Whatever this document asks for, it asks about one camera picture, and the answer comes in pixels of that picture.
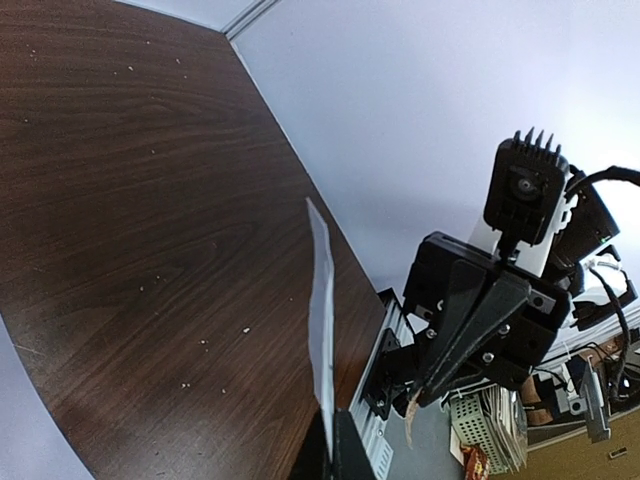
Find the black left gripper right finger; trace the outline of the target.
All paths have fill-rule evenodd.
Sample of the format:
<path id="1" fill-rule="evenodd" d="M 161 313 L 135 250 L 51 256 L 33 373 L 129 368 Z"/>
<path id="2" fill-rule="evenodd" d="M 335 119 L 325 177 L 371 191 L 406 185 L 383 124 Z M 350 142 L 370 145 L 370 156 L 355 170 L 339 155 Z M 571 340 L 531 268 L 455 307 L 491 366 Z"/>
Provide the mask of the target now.
<path id="1" fill-rule="evenodd" d="M 372 480 L 375 474 L 355 421 L 348 410 L 334 414 L 331 474 L 337 480 Z"/>

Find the grey envelope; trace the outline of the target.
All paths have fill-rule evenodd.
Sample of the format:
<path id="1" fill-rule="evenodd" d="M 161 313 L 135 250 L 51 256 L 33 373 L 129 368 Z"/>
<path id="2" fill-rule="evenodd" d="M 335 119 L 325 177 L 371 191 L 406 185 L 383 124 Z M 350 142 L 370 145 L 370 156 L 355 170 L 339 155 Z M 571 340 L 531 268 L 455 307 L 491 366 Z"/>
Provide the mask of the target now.
<path id="1" fill-rule="evenodd" d="M 319 403 L 329 461 L 334 450 L 334 261 L 330 235 L 322 215 L 307 197 L 313 239 L 313 279 L 309 300 L 308 348 L 314 395 Z"/>

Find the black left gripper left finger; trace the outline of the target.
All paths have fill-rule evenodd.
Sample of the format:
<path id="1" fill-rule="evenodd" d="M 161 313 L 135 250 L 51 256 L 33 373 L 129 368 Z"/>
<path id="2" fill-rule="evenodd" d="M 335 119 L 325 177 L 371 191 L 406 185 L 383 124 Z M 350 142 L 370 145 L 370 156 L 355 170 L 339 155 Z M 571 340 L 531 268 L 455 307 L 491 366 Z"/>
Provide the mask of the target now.
<path id="1" fill-rule="evenodd" d="M 326 432 L 322 411 L 318 409 L 311 420 L 288 480 L 329 480 L 330 478 L 331 462 Z"/>

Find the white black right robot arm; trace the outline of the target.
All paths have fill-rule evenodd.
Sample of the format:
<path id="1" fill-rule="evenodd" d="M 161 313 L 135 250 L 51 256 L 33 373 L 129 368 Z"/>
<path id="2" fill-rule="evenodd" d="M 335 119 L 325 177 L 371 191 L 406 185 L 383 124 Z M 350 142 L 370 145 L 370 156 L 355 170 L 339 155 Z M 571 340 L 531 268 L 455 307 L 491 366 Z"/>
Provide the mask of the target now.
<path id="1" fill-rule="evenodd" d="M 404 310 L 423 307 L 429 326 L 414 337 L 407 398 L 425 407 L 484 379 L 519 389 L 555 361 L 552 347 L 568 325 L 584 332 L 616 316 L 620 352 L 633 334 L 625 306 L 636 299 L 628 277 L 617 294 L 600 267 L 618 258 L 607 247 L 618 228 L 591 186 L 578 195 L 578 217 L 561 231 L 542 277 L 502 266 L 441 232 L 420 244 L 405 288 Z"/>

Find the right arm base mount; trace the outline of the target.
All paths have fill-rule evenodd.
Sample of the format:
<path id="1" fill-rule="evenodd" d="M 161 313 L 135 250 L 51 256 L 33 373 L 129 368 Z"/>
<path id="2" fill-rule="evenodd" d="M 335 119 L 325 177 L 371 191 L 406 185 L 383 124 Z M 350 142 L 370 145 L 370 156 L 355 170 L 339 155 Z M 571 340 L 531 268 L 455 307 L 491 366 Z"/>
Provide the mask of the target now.
<path id="1" fill-rule="evenodd" d="M 420 332 L 413 340 L 413 343 L 401 346 L 393 330 L 386 328 L 374 355 L 362 398 L 384 421 L 388 420 L 392 409 L 405 417 L 408 391 L 417 376 L 428 337 Z"/>

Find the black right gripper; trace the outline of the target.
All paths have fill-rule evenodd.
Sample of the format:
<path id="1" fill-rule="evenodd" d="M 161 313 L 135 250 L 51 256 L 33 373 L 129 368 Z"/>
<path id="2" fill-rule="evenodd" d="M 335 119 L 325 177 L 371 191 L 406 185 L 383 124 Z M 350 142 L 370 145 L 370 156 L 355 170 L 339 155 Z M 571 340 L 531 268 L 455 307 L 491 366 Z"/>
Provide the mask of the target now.
<path id="1" fill-rule="evenodd" d="M 571 295 L 442 232 L 420 243 L 404 308 L 428 313 L 412 393 L 425 407 L 446 390 L 489 379 L 517 390 L 540 365 L 571 310 Z"/>

